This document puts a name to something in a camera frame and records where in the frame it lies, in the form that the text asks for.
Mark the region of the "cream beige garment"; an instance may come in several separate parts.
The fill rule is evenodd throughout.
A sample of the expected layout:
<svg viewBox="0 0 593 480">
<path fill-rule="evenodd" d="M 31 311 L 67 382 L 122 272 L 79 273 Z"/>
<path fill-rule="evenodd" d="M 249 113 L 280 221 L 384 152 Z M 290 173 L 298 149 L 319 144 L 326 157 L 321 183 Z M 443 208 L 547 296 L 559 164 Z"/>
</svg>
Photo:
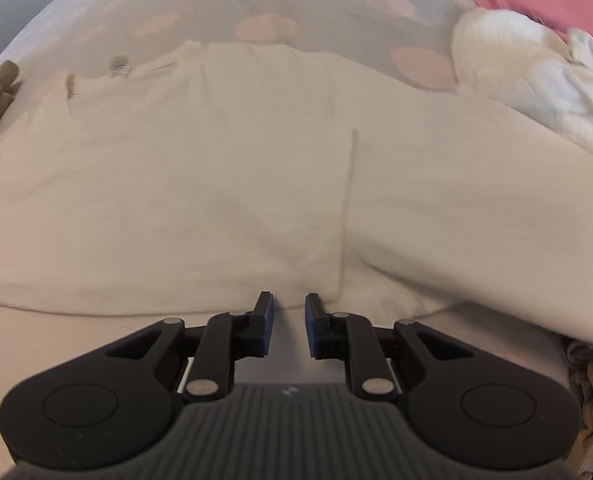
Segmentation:
<svg viewBox="0 0 593 480">
<path fill-rule="evenodd" d="M 473 300 L 593 342 L 593 156 L 482 96 L 193 41 L 64 75 L 0 134 L 1 307 L 216 312 L 264 289 L 389 318 Z"/>
</svg>

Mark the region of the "white crumpled clothes pile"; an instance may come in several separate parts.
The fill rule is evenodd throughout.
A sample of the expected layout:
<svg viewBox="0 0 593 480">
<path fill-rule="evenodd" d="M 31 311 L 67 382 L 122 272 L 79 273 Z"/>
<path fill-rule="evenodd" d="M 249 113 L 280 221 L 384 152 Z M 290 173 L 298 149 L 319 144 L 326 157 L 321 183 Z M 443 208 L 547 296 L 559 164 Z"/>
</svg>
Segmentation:
<svg viewBox="0 0 593 480">
<path fill-rule="evenodd" d="M 464 13 L 451 36 L 458 91 L 487 96 L 593 155 L 593 37 L 508 10 Z"/>
</svg>

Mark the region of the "grey pink-dotted bed sheet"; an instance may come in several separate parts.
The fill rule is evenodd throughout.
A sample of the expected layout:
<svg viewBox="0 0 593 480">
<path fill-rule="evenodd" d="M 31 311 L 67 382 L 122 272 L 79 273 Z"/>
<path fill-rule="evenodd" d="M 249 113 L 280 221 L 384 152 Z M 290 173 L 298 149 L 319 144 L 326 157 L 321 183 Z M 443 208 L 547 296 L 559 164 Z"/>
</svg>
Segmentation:
<svg viewBox="0 0 593 480">
<path fill-rule="evenodd" d="M 106 64 L 111 54 L 127 54 L 128 62 L 142 64 L 157 60 L 172 52 L 186 41 L 225 42 L 245 41 L 250 44 L 290 44 L 294 49 L 330 51 L 355 63 L 375 70 L 390 72 L 384 55 L 379 52 L 384 40 L 412 39 L 415 26 L 394 26 L 373 11 L 359 12 L 355 0 L 56 0 L 47 10 L 38 14 L 4 51 L 19 61 L 24 70 L 25 84 L 16 104 L 1 122 L 0 135 L 6 136 L 19 118 L 28 118 L 30 112 L 42 110 L 40 104 L 51 89 L 60 90 L 66 81 L 68 69 L 76 75 L 109 75 Z M 509 133 L 527 133 L 525 139 L 514 140 L 510 148 L 514 155 L 528 155 L 528 148 L 537 148 L 536 155 L 560 155 L 562 140 L 535 122 L 513 110 L 484 102 L 482 112 L 474 118 L 483 118 L 483 112 L 501 112 L 501 119 L 510 119 L 509 128 L 493 128 L 483 136 L 491 148 L 503 148 Z M 491 154 L 491 148 L 484 146 Z M 418 292 L 418 286 L 400 283 L 376 270 L 365 268 L 360 260 L 351 261 L 350 269 L 358 272 L 351 286 L 349 298 L 342 297 L 341 307 L 368 315 L 377 324 L 389 322 L 394 315 L 400 318 L 436 309 L 434 290 Z M 162 318 L 161 312 L 152 315 L 122 315 L 118 307 L 101 310 L 101 316 L 68 315 L 67 313 L 26 310 L 16 306 L 0 305 L 0 401 L 14 382 L 40 368 L 56 364 L 76 354 L 84 353 L 100 342 L 123 336 L 128 331 Z M 305 328 L 302 307 L 278 307 L 278 326 L 272 338 L 269 358 L 264 362 L 243 361 L 242 377 L 251 382 L 331 382 L 339 379 L 339 362 L 313 364 L 305 349 Z M 510 336 L 526 336 L 527 344 L 519 341 L 517 350 L 531 353 L 536 367 L 551 378 L 562 378 L 562 362 L 554 356 L 549 335 L 516 318 L 479 307 L 457 307 L 456 318 L 448 311 L 430 316 L 430 323 L 447 327 L 463 336 L 465 342 L 479 342 L 483 348 L 494 348 L 507 342 L 513 350 Z M 14 479 L 12 458 L 0 437 L 0 477 Z"/>
</svg>

